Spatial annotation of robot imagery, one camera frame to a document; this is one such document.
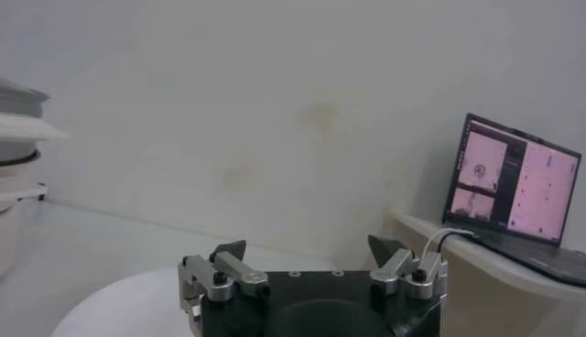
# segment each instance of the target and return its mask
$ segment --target black bolt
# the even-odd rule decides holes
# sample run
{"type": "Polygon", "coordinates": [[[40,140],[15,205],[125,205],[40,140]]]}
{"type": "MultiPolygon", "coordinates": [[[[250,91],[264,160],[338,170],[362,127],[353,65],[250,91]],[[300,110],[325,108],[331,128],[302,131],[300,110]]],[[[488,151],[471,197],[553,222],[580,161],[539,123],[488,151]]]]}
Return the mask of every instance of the black bolt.
{"type": "Polygon", "coordinates": [[[428,278],[428,273],[423,269],[418,269],[411,274],[411,277],[416,282],[424,282],[428,278]]]}
{"type": "Polygon", "coordinates": [[[213,274],[213,285],[220,286],[228,281],[228,277],[223,272],[219,271],[213,274]]]}
{"type": "Polygon", "coordinates": [[[269,297],[271,295],[271,288],[267,285],[260,286],[259,288],[256,289],[256,295],[260,299],[266,299],[267,297],[269,297]]]}

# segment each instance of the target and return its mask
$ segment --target white wall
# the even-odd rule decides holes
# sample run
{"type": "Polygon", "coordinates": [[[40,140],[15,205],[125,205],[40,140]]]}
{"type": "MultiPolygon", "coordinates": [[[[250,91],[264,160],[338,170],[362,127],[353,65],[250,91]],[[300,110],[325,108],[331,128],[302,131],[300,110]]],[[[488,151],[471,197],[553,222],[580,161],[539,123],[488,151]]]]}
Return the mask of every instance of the white wall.
{"type": "MultiPolygon", "coordinates": [[[[353,266],[385,207],[439,219],[467,112],[584,150],[585,15],[580,0],[5,0],[0,72],[48,92],[71,134],[42,147],[50,200],[353,266]]],[[[564,238],[582,250],[584,172],[564,238]]]]}

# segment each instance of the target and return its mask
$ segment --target white shelf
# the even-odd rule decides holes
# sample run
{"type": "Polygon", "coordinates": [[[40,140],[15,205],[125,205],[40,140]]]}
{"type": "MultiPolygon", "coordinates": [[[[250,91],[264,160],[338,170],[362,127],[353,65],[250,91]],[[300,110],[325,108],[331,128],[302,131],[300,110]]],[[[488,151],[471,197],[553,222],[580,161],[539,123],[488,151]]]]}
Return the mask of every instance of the white shelf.
{"type": "MultiPolygon", "coordinates": [[[[391,212],[391,216],[426,238],[442,228],[439,223],[400,212],[391,212]]],[[[444,243],[444,249],[511,287],[543,297],[586,302],[586,288],[573,287],[545,277],[464,238],[451,237],[444,243]]]]}

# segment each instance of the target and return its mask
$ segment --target laptop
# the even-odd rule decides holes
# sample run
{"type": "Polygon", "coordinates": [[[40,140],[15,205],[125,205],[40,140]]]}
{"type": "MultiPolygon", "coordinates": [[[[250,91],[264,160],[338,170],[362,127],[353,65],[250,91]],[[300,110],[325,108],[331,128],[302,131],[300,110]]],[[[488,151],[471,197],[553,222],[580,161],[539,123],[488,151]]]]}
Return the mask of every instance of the laptop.
{"type": "Polygon", "coordinates": [[[580,162],[577,152],[468,114],[443,222],[523,266],[586,287],[586,255],[559,247],[580,162]]]}

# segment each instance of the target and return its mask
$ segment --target metal bracket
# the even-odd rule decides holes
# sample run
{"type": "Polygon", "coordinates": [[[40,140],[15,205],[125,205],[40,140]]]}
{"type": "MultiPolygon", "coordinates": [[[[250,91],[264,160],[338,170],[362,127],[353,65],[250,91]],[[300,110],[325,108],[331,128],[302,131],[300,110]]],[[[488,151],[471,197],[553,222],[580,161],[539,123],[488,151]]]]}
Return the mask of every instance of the metal bracket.
{"type": "Polygon", "coordinates": [[[234,295],[234,281],[199,255],[185,256],[178,266],[179,305],[189,315],[191,332],[201,333],[201,297],[225,302],[234,295]]]}
{"type": "Polygon", "coordinates": [[[240,285],[243,294],[260,299],[270,295],[268,275],[263,271],[252,269],[232,254],[228,252],[217,253],[213,265],[233,278],[240,285]]]}
{"type": "Polygon", "coordinates": [[[400,248],[386,263],[378,269],[370,272],[373,284],[381,287],[383,293],[393,295],[396,293],[399,279],[417,269],[419,259],[414,257],[412,251],[400,248]]]}
{"type": "Polygon", "coordinates": [[[441,254],[427,253],[421,264],[405,278],[407,294],[412,299],[430,299],[433,296],[446,297],[448,292],[448,261],[441,254]]]}

